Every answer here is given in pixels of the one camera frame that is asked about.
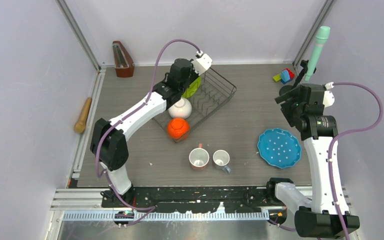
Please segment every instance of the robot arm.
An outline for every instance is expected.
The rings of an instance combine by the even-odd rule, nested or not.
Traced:
[[[213,60],[207,54],[198,52],[196,56],[198,59],[192,61],[176,59],[171,65],[170,72],[166,74],[166,79],[153,87],[148,101],[148,96],[145,96],[119,116],[109,121],[101,118],[95,123],[90,150],[96,156],[98,144],[104,133],[129,115],[108,134],[99,154],[101,166],[107,170],[113,187],[121,196],[132,187],[125,165],[129,157],[127,141],[146,122],[179,101],[190,84],[210,68]]]
[[[338,135],[338,129],[335,118],[323,114],[324,108],[331,106],[335,100],[332,92],[328,91],[329,86],[305,83],[288,91],[281,90],[283,94],[275,99],[277,104],[282,103],[281,111],[289,125],[300,132],[310,164],[311,200],[302,195],[292,181],[270,180],[275,197],[294,213],[296,231],[301,237],[343,237],[335,204],[340,206],[340,214],[346,219],[349,232],[360,226],[359,217],[349,214],[342,191],[337,142],[331,158],[337,202],[334,202],[332,195],[328,149],[332,139]]]

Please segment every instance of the gray wood surface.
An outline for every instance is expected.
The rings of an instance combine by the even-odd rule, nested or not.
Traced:
[[[289,127],[274,98],[283,86],[272,77],[291,64],[214,65],[213,68],[237,87],[236,94],[189,137],[174,143],[154,121],[147,122],[128,141],[128,176],[135,186],[238,186],[265,185],[271,177],[290,178],[297,185],[310,185],[310,167],[304,145],[301,160],[279,169],[268,165],[258,154],[258,137],[266,129],[283,128],[300,138]],[[157,82],[168,66],[158,68]],[[106,70],[93,121],[109,120],[128,110],[150,89],[153,67],[136,67],[131,78],[116,77],[114,68]],[[210,156],[216,150],[230,154],[232,173],[207,166],[195,171],[189,165],[192,149],[202,143]],[[97,179],[95,156],[87,150],[78,186],[106,186]]]

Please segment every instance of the mug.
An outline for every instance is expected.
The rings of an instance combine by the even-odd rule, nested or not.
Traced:
[[[231,157],[229,153],[225,150],[217,150],[212,155],[212,163],[215,168],[221,169],[226,173],[231,173],[232,169],[228,166]]]
[[[210,155],[201,147],[195,148],[189,153],[189,163],[196,171],[204,170],[207,167],[209,160]]]

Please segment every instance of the white bowl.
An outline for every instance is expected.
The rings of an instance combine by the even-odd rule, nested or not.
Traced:
[[[182,97],[178,102],[168,109],[168,114],[172,118],[186,119],[192,113],[191,103],[184,97]]]

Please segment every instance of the orange bowl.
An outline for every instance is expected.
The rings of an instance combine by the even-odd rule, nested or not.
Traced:
[[[168,136],[177,140],[183,137],[190,129],[189,123],[183,118],[173,118],[167,126]]]

